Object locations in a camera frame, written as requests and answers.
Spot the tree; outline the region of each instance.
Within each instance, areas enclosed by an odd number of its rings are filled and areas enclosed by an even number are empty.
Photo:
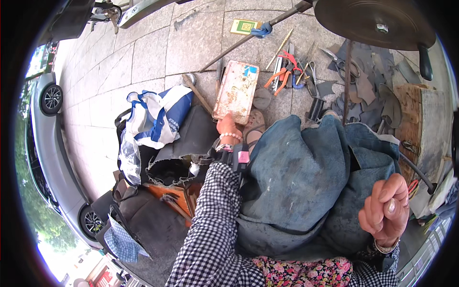
[[[77,246],[77,237],[64,219],[54,210],[48,208],[35,187],[27,163],[25,130],[30,96],[34,86],[34,80],[25,83],[18,105],[15,130],[17,184],[19,186],[22,207],[24,208],[30,228],[36,234],[37,242],[38,234],[41,234],[44,241],[50,244],[56,252],[64,253]]]

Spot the bolt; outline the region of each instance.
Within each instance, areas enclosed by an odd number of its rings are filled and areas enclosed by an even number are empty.
[[[387,34],[387,33],[389,33],[389,28],[387,27],[387,25],[378,23],[378,24],[376,24],[376,31],[383,32],[384,34]]]

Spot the blue and white bag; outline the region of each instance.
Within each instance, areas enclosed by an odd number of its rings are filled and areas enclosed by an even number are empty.
[[[145,90],[140,95],[130,93],[127,100],[132,108],[126,133],[139,145],[155,149],[179,139],[179,127],[191,107],[193,95],[193,91],[183,85],[159,94]]]

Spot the checkered sleeve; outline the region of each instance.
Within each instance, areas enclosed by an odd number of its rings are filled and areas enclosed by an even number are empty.
[[[384,255],[376,250],[374,243],[367,247],[367,250],[357,253],[355,259],[352,261],[353,272],[351,276],[350,286],[352,287],[365,287],[365,286],[397,286],[397,277],[395,272],[397,270],[398,256],[400,254],[400,247],[397,246],[389,256],[395,258],[394,263],[389,268],[388,272],[378,272],[371,261],[384,257]]]
[[[235,253],[238,184],[227,164],[211,164],[166,286],[264,286],[256,265]]]

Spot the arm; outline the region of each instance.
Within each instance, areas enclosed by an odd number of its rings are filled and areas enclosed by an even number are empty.
[[[358,214],[360,226],[374,240],[353,260],[356,286],[396,286],[398,241],[409,217],[408,187],[400,174],[377,181]]]
[[[236,133],[231,115],[217,124],[217,130]],[[233,145],[237,143],[235,140],[226,136],[221,143]],[[250,278],[247,276],[250,267],[235,254],[234,247],[236,217],[241,206],[238,184],[238,176],[227,164],[215,162],[210,165],[193,223],[166,286],[232,286],[241,275]]]

